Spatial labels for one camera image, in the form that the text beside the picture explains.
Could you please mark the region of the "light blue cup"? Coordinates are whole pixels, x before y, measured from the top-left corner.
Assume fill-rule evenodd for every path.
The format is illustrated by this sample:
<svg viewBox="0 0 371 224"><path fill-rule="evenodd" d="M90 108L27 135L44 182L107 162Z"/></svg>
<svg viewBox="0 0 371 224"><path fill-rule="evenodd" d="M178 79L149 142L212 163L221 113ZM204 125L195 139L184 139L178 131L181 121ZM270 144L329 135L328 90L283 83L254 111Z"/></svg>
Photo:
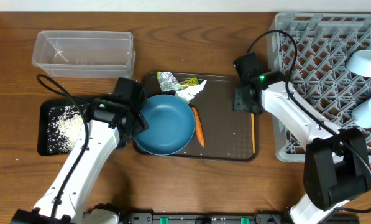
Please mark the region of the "light blue cup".
<svg viewBox="0 0 371 224"><path fill-rule="evenodd" d="M352 118L355 124L361 128L371 128L371 98L352 110Z"/></svg>

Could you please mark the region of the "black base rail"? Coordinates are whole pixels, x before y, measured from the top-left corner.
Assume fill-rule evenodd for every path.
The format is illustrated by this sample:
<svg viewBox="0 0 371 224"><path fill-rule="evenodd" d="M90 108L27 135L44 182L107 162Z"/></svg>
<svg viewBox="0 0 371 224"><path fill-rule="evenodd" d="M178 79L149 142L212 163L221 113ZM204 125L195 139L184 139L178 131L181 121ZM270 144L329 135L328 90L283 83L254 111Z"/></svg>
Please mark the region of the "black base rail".
<svg viewBox="0 0 371 224"><path fill-rule="evenodd" d="M123 210L110 203L100 203L83 214L83 223L118 224L287 224L288 213L167 213L153 210Z"/></svg>

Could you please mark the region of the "brown serving tray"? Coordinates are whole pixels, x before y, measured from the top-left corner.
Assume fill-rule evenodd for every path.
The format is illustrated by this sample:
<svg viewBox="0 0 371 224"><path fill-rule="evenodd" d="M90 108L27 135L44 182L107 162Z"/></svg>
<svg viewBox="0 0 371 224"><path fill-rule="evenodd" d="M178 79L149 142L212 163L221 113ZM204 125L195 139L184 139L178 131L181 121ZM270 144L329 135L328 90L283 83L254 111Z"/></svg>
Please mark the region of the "brown serving tray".
<svg viewBox="0 0 371 224"><path fill-rule="evenodd" d="M250 113L234 111L235 89L240 81L233 76L197 75L200 82L206 80L204 89L188 104L199 113L203 128L205 147L202 147L194 132L192 140L179 152L168 156L218 159L228 161L250 161L252 150ZM164 95L153 72L142 80L147 97Z"/></svg>

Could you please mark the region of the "crumpled white tissue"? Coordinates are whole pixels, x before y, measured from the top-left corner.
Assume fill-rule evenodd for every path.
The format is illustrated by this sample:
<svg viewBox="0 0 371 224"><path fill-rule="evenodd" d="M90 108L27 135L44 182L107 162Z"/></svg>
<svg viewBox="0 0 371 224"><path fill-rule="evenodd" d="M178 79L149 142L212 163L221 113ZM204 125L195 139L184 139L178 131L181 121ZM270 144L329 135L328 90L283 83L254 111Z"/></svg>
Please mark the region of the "crumpled white tissue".
<svg viewBox="0 0 371 224"><path fill-rule="evenodd" d="M187 104L190 103L190 101L204 89L204 86L206 84L206 80L204 80L201 84L189 86L185 88L184 90L177 91L175 93L175 96L179 97L183 101L185 101Z"/></svg>

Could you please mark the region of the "black waste tray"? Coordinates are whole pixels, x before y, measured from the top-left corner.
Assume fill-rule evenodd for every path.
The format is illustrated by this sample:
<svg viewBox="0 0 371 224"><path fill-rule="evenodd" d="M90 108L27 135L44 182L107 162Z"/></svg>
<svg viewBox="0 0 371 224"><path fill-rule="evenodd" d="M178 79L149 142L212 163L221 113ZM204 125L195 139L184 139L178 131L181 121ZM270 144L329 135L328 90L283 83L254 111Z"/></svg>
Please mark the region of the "black waste tray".
<svg viewBox="0 0 371 224"><path fill-rule="evenodd" d="M76 102L75 108L79 113L86 114L88 110L89 103L78 100ZM74 105L70 101L65 99L53 99L43 102L40 106L40 119L39 119L39 135L37 143L37 152L41 156L52 156L47 154L47 123L48 123L48 111L56 106L69 106Z"/></svg>

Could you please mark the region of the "orange carrot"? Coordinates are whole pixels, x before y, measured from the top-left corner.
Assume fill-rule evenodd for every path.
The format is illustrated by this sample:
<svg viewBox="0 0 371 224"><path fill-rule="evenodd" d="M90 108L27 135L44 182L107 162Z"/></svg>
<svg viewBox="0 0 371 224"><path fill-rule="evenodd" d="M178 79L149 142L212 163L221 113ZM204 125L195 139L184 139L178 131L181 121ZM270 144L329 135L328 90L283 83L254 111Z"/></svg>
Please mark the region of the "orange carrot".
<svg viewBox="0 0 371 224"><path fill-rule="evenodd" d="M203 128L202 128L202 125L201 125L201 120L200 120L200 117L199 117L198 110L194 106L191 107L191 110L192 110L192 112L194 114L194 117L195 117L195 133L196 133L196 136L198 138L198 141L199 141L200 145L202 147L205 147Z"/></svg>

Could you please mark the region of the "grey dishwasher rack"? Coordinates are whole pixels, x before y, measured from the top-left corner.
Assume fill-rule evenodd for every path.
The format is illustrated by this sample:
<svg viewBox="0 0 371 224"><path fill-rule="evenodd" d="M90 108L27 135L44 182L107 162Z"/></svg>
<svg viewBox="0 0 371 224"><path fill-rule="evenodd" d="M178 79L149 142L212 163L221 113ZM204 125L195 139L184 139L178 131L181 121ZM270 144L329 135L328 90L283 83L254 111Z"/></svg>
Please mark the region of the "grey dishwasher rack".
<svg viewBox="0 0 371 224"><path fill-rule="evenodd" d="M327 119L353 128L352 110L371 98L371 78L346 69L351 55L371 50L371 14L276 14L267 36L268 67L288 73L297 92Z"/></svg>

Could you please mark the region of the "wooden chopstick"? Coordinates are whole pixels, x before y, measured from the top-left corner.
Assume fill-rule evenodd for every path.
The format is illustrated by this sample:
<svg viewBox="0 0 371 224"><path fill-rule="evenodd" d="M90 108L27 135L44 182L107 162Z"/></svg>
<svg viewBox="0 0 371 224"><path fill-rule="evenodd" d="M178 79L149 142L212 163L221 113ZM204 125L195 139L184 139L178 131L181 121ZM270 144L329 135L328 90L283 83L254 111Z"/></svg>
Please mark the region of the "wooden chopstick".
<svg viewBox="0 0 371 224"><path fill-rule="evenodd" d="M255 117L254 117L254 114L251 113L250 114L250 118L251 118L251 130L252 130L252 150L253 150L253 154L255 154Z"/></svg>

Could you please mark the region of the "green snack wrapper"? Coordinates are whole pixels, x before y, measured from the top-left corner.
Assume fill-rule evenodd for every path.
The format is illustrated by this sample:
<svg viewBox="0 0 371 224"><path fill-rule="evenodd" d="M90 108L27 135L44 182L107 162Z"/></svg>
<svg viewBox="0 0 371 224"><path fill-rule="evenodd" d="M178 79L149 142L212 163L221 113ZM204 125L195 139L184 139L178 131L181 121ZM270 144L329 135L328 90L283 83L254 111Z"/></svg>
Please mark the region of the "green snack wrapper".
<svg viewBox="0 0 371 224"><path fill-rule="evenodd" d="M180 85L184 86L184 87L194 86L194 85L198 85L198 84L199 84L199 80L198 80L197 77L193 77L193 78L190 78L190 79L187 79L187 80L184 80L184 81L180 82Z"/></svg>

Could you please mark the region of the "dark blue plate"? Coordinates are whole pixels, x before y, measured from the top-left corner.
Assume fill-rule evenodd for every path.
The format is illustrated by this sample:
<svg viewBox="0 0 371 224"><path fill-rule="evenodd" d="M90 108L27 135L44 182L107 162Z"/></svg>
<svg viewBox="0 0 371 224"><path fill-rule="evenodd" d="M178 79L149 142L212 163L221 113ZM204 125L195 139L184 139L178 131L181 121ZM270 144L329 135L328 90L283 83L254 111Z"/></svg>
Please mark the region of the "dark blue plate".
<svg viewBox="0 0 371 224"><path fill-rule="evenodd" d="M138 147L157 156L182 150L193 138L195 117L188 104L177 96L155 95L141 109L149 128L135 136Z"/></svg>

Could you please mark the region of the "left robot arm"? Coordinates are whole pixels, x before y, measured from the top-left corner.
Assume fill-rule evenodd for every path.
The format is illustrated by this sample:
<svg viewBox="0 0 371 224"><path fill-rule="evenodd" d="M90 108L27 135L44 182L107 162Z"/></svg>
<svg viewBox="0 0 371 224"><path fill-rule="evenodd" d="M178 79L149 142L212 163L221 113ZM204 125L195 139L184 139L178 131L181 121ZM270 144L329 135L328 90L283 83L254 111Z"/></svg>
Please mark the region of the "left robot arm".
<svg viewBox="0 0 371 224"><path fill-rule="evenodd" d="M93 98L79 111L83 127L53 184L31 211L18 209L11 223L124 223L111 204L99 204L89 213L86 204L112 151L148 129L140 113L146 102L143 86L122 77L113 93Z"/></svg>

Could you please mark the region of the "light blue bowl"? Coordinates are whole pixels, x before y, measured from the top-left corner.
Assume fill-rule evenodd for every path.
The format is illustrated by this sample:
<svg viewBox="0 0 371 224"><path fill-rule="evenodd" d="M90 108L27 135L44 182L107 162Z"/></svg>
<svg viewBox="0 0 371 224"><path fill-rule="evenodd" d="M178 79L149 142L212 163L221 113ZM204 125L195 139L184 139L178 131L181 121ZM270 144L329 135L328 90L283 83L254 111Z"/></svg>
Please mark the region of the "light blue bowl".
<svg viewBox="0 0 371 224"><path fill-rule="evenodd" d="M356 75L371 78L371 50L354 52L346 63L346 68Z"/></svg>

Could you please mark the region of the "crumpled foil wrapper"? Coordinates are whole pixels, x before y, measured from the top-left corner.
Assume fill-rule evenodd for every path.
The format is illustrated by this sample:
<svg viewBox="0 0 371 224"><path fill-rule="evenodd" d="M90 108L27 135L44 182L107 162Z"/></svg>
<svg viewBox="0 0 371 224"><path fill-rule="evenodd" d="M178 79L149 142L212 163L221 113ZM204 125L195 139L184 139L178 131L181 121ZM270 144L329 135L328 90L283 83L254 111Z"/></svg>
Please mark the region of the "crumpled foil wrapper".
<svg viewBox="0 0 371 224"><path fill-rule="evenodd" d="M157 72L157 80L162 92L180 90L180 83L171 72Z"/></svg>

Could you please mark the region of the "white rice pile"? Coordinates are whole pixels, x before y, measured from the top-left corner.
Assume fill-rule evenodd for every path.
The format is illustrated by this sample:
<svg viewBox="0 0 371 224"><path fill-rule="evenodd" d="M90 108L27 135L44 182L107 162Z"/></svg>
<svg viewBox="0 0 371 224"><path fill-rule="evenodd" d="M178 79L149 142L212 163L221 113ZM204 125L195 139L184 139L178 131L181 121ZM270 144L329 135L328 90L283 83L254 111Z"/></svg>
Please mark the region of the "white rice pile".
<svg viewBox="0 0 371 224"><path fill-rule="evenodd" d="M66 154L74 148L83 120L74 105L56 106L48 111L47 154Z"/></svg>

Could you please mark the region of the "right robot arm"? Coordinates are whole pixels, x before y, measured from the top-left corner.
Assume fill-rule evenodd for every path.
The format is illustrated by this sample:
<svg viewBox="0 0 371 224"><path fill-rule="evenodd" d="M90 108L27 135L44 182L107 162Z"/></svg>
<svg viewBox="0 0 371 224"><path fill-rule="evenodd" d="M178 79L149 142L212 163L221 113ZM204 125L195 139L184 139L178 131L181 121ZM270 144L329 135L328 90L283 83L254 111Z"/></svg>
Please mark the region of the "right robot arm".
<svg viewBox="0 0 371 224"><path fill-rule="evenodd" d="M322 223L347 202L371 190L364 135L324 118L294 89L286 76L266 72L256 54L234 61L243 88L235 110L268 112L281 121L305 149L305 194L290 208L292 223Z"/></svg>

